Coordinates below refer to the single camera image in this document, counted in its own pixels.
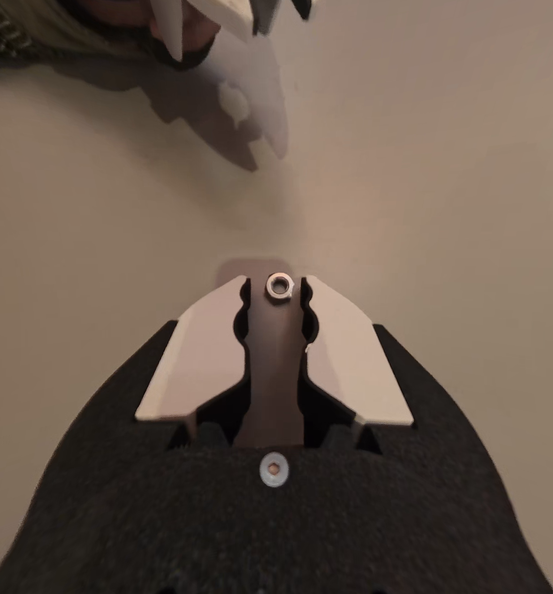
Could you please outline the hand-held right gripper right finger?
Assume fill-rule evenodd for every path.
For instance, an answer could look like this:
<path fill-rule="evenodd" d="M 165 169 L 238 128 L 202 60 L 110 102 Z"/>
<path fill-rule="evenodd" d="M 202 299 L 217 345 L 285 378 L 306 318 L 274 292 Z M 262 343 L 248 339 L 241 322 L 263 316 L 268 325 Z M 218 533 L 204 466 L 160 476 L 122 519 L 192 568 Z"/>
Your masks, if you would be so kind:
<path fill-rule="evenodd" d="M 371 427 L 413 427 L 414 416 L 370 317 L 313 275 L 302 278 L 300 305 L 304 446 L 319 448 L 335 426 L 348 430 L 353 444 L 364 442 Z"/>

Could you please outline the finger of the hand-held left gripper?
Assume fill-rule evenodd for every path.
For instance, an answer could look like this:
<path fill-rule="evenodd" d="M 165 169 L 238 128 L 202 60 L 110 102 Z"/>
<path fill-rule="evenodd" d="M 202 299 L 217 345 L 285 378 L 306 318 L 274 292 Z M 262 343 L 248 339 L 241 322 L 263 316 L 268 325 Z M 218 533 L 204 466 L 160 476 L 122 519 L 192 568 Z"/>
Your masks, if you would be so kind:
<path fill-rule="evenodd" d="M 215 1 L 213 20 L 236 37 L 253 37 L 254 15 L 250 1 Z"/>
<path fill-rule="evenodd" d="M 315 14 L 315 1 L 284 1 L 291 4 L 303 21 Z M 268 36 L 283 1 L 253 1 L 253 34 Z"/>

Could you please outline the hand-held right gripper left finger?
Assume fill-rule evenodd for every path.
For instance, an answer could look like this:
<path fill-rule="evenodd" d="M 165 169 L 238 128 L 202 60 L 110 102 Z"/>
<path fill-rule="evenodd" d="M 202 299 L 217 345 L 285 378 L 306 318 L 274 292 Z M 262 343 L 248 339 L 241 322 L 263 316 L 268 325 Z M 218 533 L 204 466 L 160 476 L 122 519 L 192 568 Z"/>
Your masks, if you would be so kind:
<path fill-rule="evenodd" d="M 232 444 L 251 405 L 248 311 L 251 280 L 237 276 L 179 316 L 134 414 L 138 422 L 181 422 L 193 437 L 214 423 Z"/>

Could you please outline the steel hex nut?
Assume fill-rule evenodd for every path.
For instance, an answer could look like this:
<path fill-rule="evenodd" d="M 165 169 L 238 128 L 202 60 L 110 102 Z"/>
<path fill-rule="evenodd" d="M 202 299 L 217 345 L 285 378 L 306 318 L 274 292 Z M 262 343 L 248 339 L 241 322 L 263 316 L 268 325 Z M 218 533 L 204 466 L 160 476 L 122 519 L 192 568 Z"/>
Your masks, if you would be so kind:
<path fill-rule="evenodd" d="M 287 302 L 293 297 L 295 283 L 292 277 L 284 272 L 271 274 L 266 281 L 265 293 L 274 302 Z"/>

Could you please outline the person's left forearm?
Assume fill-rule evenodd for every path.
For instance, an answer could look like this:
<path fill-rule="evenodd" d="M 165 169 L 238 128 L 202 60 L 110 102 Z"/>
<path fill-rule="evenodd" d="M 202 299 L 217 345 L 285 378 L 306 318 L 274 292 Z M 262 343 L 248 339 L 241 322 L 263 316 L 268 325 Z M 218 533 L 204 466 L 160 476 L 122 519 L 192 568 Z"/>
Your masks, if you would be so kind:
<path fill-rule="evenodd" d="M 0 1 L 0 59 L 142 58 L 138 35 L 94 30 L 66 1 Z"/>

